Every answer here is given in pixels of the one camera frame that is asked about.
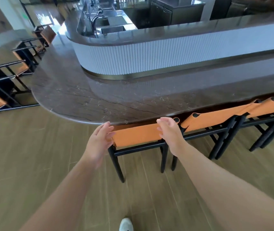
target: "stainless steel cabinet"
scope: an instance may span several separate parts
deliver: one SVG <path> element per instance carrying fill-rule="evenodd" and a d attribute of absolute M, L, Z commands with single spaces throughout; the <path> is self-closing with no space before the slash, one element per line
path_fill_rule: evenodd
<path fill-rule="evenodd" d="M 150 23 L 151 27 L 171 25 L 172 11 L 154 2 L 151 3 Z"/>

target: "bar counter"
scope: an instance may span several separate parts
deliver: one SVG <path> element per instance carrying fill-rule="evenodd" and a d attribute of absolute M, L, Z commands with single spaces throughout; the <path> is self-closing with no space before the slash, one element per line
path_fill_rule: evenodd
<path fill-rule="evenodd" d="M 216 65 L 127 80 L 105 80 L 82 69 L 65 26 L 33 75 L 45 109 L 76 122 L 132 124 L 274 93 L 274 52 Z"/>

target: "wooden floor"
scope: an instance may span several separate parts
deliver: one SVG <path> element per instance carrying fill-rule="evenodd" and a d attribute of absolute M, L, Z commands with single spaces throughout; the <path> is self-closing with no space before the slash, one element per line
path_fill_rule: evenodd
<path fill-rule="evenodd" d="M 0 230 L 17 230 L 35 212 L 80 159 L 94 128 L 42 107 L 0 112 Z M 250 153 L 258 136 L 254 127 L 241 130 L 215 162 L 274 198 L 274 141 Z M 190 143 L 208 155 L 211 141 Z M 222 230 L 182 165 L 170 170 L 171 158 L 161 174 L 158 149 L 120 157 L 123 184 L 106 155 L 77 230 L 116 231 L 124 217 L 136 231 Z"/>

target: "sink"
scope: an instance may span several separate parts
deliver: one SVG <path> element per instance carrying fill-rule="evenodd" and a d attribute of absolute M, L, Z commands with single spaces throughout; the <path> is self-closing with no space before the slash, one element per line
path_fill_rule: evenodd
<path fill-rule="evenodd" d="M 105 27 L 101 29 L 102 34 L 107 34 L 107 33 L 113 33 L 113 32 L 123 32 L 125 31 L 124 26 L 116 26 L 116 27 Z"/>
<path fill-rule="evenodd" d="M 95 21 L 95 26 L 96 27 L 106 27 L 106 26 L 109 26 L 109 21 L 108 21 L 108 18 L 98 18 L 96 21 Z"/>

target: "shoe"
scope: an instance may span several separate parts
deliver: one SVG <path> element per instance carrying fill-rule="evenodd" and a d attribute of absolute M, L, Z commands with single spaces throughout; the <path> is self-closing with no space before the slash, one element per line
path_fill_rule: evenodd
<path fill-rule="evenodd" d="M 119 231 L 134 231 L 133 224 L 129 218 L 122 219 Z"/>

